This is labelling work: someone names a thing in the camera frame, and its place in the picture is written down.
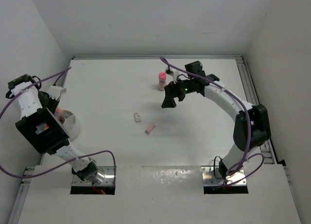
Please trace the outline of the orange grey marker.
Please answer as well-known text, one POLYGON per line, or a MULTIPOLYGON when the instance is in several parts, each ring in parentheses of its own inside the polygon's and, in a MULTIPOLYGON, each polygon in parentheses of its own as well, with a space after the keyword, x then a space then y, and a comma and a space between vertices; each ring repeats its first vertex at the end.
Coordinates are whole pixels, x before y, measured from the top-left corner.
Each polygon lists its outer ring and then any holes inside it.
POLYGON ((63 109, 60 109, 60 108, 56 108, 56 110, 55 110, 55 113, 57 114, 57 115, 64 115, 64 110, 63 109))

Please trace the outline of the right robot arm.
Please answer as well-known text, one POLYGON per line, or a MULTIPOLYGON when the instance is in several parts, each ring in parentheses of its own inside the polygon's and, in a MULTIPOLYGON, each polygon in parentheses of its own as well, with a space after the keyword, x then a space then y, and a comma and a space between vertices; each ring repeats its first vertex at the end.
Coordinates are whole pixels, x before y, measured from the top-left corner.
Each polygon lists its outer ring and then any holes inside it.
POLYGON ((227 89, 217 76, 207 75, 200 61, 186 64, 184 69, 180 69, 164 57, 160 60, 167 65, 165 72, 173 78, 173 81, 164 87, 162 108, 175 108, 175 99, 181 102, 186 95, 199 93, 216 103, 232 118, 234 144, 220 160, 218 173, 222 179, 236 173, 250 158, 251 152, 271 138, 267 108, 238 97, 227 89))

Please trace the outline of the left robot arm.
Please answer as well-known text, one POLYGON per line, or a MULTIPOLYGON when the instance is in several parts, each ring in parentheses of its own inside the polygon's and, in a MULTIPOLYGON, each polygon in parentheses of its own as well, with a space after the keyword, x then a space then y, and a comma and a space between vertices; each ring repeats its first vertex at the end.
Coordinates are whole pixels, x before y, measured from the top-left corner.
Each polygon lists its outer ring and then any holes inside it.
POLYGON ((86 154, 70 142, 70 134, 55 116, 60 97, 65 88, 51 86, 48 91, 40 91, 35 78, 24 74, 8 83, 6 97, 17 98, 21 118, 16 128, 41 154, 55 155, 67 161, 73 174, 82 181, 96 182, 98 166, 86 154))

